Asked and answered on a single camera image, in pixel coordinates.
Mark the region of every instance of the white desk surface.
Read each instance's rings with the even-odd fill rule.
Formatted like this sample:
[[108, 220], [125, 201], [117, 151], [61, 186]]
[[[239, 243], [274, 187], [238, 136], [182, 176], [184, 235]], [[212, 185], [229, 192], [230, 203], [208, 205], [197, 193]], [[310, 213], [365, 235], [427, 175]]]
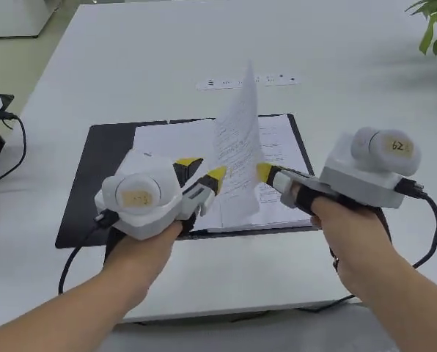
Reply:
[[[296, 115], [316, 173], [343, 131], [401, 128], [422, 146], [416, 179], [437, 201], [437, 59], [417, 46], [410, 1], [160, 1], [83, 6], [24, 113], [29, 152], [0, 182], [0, 324], [56, 295], [70, 250], [54, 241], [93, 124], [215, 117], [235, 91], [198, 92], [209, 77], [297, 72], [301, 85], [260, 87], [259, 112]], [[20, 157], [16, 131], [0, 174]], [[389, 211], [409, 260], [428, 249], [429, 207]], [[67, 288], [96, 274], [103, 247], [83, 249]], [[437, 254], [421, 270], [437, 283]], [[295, 307], [346, 294], [321, 232], [181, 241], [127, 320]]]

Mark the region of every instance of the stack of papers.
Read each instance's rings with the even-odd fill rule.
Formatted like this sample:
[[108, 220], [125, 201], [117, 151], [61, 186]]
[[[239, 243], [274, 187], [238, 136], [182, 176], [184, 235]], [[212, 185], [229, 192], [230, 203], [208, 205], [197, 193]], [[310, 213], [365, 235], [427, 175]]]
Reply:
[[310, 225], [309, 216], [289, 209], [280, 194], [259, 183], [256, 164], [268, 161], [308, 172], [287, 115], [257, 116], [257, 90], [249, 65], [237, 97], [215, 120], [151, 125], [136, 129], [133, 147], [145, 153], [178, 158], [204, 158], [188, 181], [217, 166], [226, 166], [221, 193], [195, 230], [226, 232]]

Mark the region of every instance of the handwritten label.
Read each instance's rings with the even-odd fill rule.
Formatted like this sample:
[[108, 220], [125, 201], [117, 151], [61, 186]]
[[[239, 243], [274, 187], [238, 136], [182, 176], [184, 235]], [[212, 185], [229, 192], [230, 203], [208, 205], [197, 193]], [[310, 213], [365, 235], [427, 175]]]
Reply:
[[408, 139], [397, 139], [387, 136], [385, 137], [385, 151], [404, 158], [412, 158], [414, 145]]
[[126, 208], [149, 207], [153, 203], [152, 194], [142, 189], [121, 192], [121, 197]]

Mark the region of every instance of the wrist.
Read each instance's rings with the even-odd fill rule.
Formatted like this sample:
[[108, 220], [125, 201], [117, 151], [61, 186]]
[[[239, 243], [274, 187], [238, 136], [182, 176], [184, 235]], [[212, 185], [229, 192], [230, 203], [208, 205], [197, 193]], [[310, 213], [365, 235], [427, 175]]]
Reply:
[[127, 310], [139, 305], [145, 299], [150, 287], [147, 280], [143, 280], [128, 263], [104, 268], [98, 276], [105, 287], [112, 287], [115, 290], [117, 299]]
[[403, 280], [414, 269], [398, 253], [390, 254], [376, 263], [367, 265], [358, 273], [357, 296], [370, 305], [373, 300], [379, 299], [388, 287], [403, 285]]

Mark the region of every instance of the black folder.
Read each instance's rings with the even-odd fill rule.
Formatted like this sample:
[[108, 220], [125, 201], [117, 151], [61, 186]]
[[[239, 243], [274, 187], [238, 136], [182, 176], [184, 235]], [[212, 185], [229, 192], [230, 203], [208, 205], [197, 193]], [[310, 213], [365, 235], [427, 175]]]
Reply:
[[[280, 114], [262, 115], [260, 117], [280, 116]], [[295, 117], [287, 114], [306, 167], [311, 175], [313, 168], [309, 161], [303, 140], [298, 130]], [[70, 196], [65, 207], [56, 248], [73, 248], [79, 244], [85, 234], [93, 227], [93, 218], [97, 215], [94, 197], [101, 188], [101, 183], [108, 176], [114, 175], [117, 168], [132, 148], [133, 138], [137, 127], [149, 125], [167, 125], [168, 123], [188, 123], [193, 120], [172, 120], [117, 123], [109, 125], [93, 125], [90, 127], [84, 150], [80, 157]], [[235, 232], [207, 232], [193, 231], [178, 240], [193, 240], [217, 237], [233, 237], [243, 235], [262, 235], [265, 233], [295, 232], [312, 230], [312, 227], [286, 227], [266, 230], [243, 230]], [[108, 230], [98, 230], [84, 244], [84, 246], [104, 246], [108, 238]]]

